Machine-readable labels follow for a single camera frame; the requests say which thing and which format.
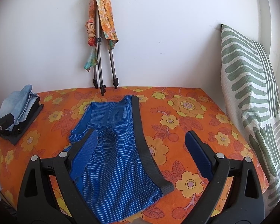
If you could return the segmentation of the blue striped shorts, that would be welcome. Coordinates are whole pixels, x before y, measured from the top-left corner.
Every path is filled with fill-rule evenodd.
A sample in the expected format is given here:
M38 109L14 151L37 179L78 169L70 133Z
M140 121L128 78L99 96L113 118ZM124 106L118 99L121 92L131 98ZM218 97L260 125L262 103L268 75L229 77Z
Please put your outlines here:
M151 156L136 96L90 103L69 140L83 142L70 177L101 223L124 220L174 190Z

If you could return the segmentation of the folded black garment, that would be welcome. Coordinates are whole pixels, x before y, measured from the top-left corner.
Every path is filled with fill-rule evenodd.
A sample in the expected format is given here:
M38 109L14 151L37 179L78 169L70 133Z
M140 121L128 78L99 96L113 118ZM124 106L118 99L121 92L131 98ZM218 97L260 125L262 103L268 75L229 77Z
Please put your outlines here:
M12 131L5 130L1 134L1 137L5 140L8 140L11 144L16 145L43 109L43 104L40 104L39 102L40 97L38 97L32 105L26 120L20 122L18 125L15 125Z

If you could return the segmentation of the folded light blue jeans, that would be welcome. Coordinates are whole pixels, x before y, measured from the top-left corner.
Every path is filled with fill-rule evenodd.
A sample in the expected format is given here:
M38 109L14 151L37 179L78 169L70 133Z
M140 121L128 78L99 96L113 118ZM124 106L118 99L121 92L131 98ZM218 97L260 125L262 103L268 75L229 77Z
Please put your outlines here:
M3 102L0 108L0 118L11 113L14 116L14 123L7 128L12 131L15 125L24 122L28 114L39 98L39 95L32 91L32 85L27 84L21 91L12 92Z

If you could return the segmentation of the orange floral bed sheet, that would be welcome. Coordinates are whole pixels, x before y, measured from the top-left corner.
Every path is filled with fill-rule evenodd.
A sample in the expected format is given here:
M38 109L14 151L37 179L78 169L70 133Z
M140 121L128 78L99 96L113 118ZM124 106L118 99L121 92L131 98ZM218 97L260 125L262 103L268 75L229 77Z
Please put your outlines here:
M95 88L74 88L40 93L43 110L16 145L0 140L1 197L16 207L21 180L33 155L55 157L69 146L70 131L92 102L118 102L125 95L139 99L144 137L164 177L175 189L157 203L124 220L142 218L150 223L180 223L193 209L207 186L185 146L193 130L213 151L228 158L253 160L260 185L267 179L255 154L236 126L199 88L109 88L102 96Z

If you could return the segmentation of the green striped white pillow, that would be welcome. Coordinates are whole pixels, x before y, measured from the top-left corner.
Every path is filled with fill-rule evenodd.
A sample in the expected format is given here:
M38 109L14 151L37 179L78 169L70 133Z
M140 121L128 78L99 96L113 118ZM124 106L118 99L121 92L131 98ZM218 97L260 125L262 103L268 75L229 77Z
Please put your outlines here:
M224 24L221 32L226 110L269 182L264 201L270 213L280 201L280 99L273 67L262 44Z

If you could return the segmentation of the grey metal tripod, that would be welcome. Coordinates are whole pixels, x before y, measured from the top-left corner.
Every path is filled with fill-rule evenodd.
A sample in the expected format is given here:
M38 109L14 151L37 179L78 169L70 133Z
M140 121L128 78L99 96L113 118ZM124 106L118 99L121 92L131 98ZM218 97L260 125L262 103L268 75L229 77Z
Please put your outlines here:
M101 95L104 96L105 92L106 92L106 86L104 85L103 76L102 76L102 60L101 60L101 49L100 49L101 42L102 42L102 26L100 23L98 7L95 10L94 21L95 21L95 39L96 39L96 48L97 48L97 62L98 62L98 70L99 70L99 87L100 87ZM113 86L115 89L117 89L119 82L118 82L118 78L116 76L112 50L109 51L109 56L110 56L111 70L112 70L112 76L113 76Z

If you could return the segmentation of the orange floral scarf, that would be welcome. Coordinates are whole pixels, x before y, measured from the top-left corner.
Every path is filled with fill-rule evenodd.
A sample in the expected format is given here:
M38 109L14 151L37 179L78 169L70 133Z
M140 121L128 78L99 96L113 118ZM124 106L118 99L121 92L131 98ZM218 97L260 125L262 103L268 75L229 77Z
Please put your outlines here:
M112 51L118 42L111 0L90 0L88 9L89 18L85 24L88 35L88 45L90 46L90 55L84 65L84 69L87 71L90 70L92 66L96 66L98 64L95 36L95 11L99 12L102 34L107 41L108 50Z

